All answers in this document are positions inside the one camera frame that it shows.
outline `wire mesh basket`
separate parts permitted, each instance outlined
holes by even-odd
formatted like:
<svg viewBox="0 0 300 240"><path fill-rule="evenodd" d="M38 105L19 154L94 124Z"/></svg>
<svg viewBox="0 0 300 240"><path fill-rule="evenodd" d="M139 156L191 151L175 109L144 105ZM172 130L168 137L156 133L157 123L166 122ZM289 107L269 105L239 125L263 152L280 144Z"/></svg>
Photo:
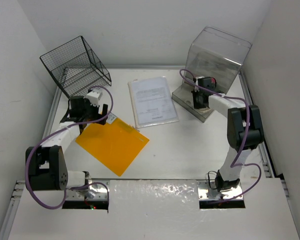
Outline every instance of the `wire mesh basket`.
<svg viewBox="0 0 300 240"><path fill-rule="evenodd" d="M49 51L40 60L68 98L85 96L92 86L112 84L108 70L83 36Z"/></svg>

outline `orange plastic folder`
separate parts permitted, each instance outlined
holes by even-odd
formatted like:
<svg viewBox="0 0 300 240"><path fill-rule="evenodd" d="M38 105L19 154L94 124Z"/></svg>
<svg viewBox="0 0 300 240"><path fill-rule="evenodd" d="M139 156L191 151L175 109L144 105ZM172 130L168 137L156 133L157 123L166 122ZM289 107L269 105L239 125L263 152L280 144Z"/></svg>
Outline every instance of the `orange plastic folder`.
<svg viewBox="0 0 300 240"><path fill-rule="evenodd" d="M105 125L90 124L75 141L120 177L149 139L110 114Z"/></svg>

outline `white tabletop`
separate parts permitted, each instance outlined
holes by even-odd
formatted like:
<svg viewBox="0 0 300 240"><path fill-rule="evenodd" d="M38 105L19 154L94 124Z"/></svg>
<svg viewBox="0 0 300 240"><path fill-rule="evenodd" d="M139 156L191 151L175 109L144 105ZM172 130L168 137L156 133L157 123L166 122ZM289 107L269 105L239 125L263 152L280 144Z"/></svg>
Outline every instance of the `white tabletop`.
<svg viewBox="0 0 300 240"><path fill-rule="evenodd" d="M166 76L171 92L181 83L177 70L111 69L113 113L134 125L128 82ZM238 79L229 96L243 97ZM109 103L106 94L103 103ZM244 196L245 208L199 209L197 182L223 164L228 143L226 119L214 112L201 123L175 103L179 122L140 129L150 139L121 179L111 180L109 213L105 210L57 209L39 206L24 189L10 232L10 240L104 239L104 240L297 240L298 234L278 178L263 177ZM52 131L67 109L62 96ZM109 169L75 142L65 153L68 170L88 170L94 178L117 178ZM261 164L258 150L248 162ZM258 169L241 172L245 190L253 184ZM60 203L61 191L36 192L46 204Z"/></svg>
<svg viewBox="0 0 300 240"><path fill-rule="evenodd" d="M165 76L171 93L181 84L179 70L164 69L110 69L114 100L113 113L131 126L135 126L128 82ZM237 77L228 96L244 97ZM103 93L101 104L110 104ZM227 119L213 112L205 123L199 121L176 102L179 122L140 128L149 142L127 168L121 179L206 179L208 171L217 171L225 161L229 144ZM52 132L58 127L68 107L68 99L61 95ZM93 178L119 178L87 151L73 142L64 154L66 166L71 171L89 171ZM247 163L262 165L258 149L252 151ZM241 177L257 177L258 169L247 167Z"/></svg>

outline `white wall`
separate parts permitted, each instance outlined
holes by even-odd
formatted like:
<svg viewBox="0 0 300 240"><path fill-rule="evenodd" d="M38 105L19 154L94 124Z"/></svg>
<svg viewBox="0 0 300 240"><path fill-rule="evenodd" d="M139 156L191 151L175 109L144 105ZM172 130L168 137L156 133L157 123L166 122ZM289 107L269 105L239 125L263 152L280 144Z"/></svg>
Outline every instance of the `white wall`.
<svg viewBox="0 0 300 240"><path fill-rule="evenodd" d="M244 73L300 233L300 0L274 0Z"/></svg>
<svg viewBox="0 0 300 240"><path fill-rule="evenodd" d="M45 52L17 0L0 0L0 228L56 89L39 60Z"/></svg>
<svg viewBox="0 0 300 240"><path fill-rule="evenodd" d="M271 0L18 0L47 50L83 35L106 65L184 65L202 29L252 41Z"/></svg>

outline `transparent acrylic container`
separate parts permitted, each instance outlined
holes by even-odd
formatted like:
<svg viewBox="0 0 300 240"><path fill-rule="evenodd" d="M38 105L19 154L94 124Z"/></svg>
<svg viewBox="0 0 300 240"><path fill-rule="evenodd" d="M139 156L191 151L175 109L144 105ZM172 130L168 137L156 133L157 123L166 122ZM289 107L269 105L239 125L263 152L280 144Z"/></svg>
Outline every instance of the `transparent acrylic container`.
<svg viewBox="0 0 300 240"><path fill-rule="evenodd" d="M230 33L207 26L193 41L185 68L195 77L216 79L216 91L227 93L234 82L252 44ZM192 82L189 73L184 76ZM210 108L194 109L191 91L194 87L184 80L172 93L172 99L204 122L212 113Z"/></svg>

